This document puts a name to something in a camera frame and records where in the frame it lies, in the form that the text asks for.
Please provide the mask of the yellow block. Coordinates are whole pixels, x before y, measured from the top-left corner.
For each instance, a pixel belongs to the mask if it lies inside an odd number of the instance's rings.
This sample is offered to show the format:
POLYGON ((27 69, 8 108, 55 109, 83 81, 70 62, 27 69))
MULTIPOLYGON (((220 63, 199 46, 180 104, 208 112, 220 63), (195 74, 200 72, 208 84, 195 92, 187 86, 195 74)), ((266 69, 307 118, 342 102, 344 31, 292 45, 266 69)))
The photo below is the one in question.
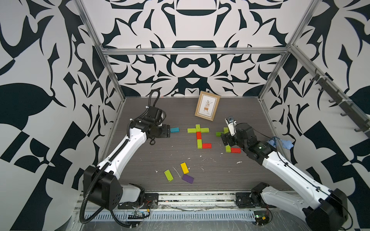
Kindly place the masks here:
POLYGON ((183 171, 184 174, 188 174, 189 173, 189 169, 188 169, 188 167, 187 167, 187 165, 186 165, 185 162, 184 163, 181 163, 180 166, 181 166, 181 169, 182 169, 182 171, 183 171))

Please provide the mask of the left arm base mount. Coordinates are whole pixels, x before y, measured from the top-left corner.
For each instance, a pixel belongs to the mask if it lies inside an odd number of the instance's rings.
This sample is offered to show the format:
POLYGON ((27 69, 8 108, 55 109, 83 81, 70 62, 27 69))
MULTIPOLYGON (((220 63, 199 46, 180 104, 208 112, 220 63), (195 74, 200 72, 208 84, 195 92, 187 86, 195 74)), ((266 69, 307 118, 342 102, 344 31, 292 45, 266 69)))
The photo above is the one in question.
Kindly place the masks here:
POLYGON ((153 209, 158 207, 158 201, 158 193, 142 193, 137 201, 121 203, 118 205, 118 209, 153 209))

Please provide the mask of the red block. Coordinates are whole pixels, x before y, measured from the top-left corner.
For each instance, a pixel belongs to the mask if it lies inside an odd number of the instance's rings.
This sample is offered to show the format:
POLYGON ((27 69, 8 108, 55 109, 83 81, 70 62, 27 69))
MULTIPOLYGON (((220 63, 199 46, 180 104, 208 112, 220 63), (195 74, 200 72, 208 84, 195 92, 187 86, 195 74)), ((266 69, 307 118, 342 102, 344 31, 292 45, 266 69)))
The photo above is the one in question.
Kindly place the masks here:
POLYGON ((201 140, 202 139, 201 132, 196 132, 196 136, 197 136, 197 140, 201 140))
POLYGON ((202 149, 211 149, 212 148, 212 144, 211 143, 203 143, 202 144, 202 149))
POLYGON ((231 148, 231 153, 240 154, 241 149, 240 148, 231 148))

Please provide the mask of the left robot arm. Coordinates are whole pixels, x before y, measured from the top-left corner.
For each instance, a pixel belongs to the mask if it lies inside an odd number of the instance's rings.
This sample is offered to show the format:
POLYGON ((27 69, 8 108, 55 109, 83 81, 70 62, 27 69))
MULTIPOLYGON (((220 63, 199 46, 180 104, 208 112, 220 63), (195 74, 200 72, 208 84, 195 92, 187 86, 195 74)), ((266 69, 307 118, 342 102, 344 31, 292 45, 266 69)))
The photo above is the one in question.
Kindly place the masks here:
POLYGON ((121 185, 119 179, 135 152, 147 140, 151 145, 156 138, 170 137, 170 125, 164 124, 166 113, 154 106, 148 106, 145 113, 131 119, 127 134, 96 167, 88 167, 83 175, 83 201, 92 202, 107 210, 115 209, 121 203, 137 203, 144 190, 133 184, 121 185))

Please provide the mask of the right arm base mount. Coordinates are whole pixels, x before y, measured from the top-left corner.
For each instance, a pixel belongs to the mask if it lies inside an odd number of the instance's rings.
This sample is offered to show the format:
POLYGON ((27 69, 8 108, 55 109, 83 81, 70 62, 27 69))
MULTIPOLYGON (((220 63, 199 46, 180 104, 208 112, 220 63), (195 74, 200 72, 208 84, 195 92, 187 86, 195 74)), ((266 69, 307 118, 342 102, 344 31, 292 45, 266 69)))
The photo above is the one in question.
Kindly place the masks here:
POLYGON ((241 193, 236 196, 236 206, 238 208, 276 208, 275 206, 266 204, 258 193, 241 193))

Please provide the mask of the teal block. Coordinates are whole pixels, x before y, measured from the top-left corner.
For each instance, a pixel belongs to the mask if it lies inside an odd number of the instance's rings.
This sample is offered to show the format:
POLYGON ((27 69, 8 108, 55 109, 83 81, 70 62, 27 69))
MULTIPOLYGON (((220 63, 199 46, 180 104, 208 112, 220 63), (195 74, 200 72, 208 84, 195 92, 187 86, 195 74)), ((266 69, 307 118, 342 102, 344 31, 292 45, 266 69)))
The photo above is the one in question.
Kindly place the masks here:
POLYGON ((179 128, 171 128, 170 129, 170 132, 171 133, 177 133, 177 132, 179 132, 180 130, 179 130, 179 128))

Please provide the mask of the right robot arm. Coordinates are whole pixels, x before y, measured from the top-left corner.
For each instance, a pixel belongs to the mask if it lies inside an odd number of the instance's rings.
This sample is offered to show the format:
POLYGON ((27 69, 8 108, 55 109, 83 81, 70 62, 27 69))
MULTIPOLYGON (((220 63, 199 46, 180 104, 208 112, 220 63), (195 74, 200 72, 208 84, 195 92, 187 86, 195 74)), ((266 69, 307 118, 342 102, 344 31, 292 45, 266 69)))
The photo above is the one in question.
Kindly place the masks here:
POLYGON ((228 131, 221 136, 224 145, 238 146, 249 159, 280 177, 298 194, 293 196, 261 182, 251 191, 257 200, 297 216, 312 231, 345 230, 344 224, 353 218, 344 192, 331 190, 303 173, 271 144, 259 141, 248 123, 237 123, 231 116, 225 122, 228 131))

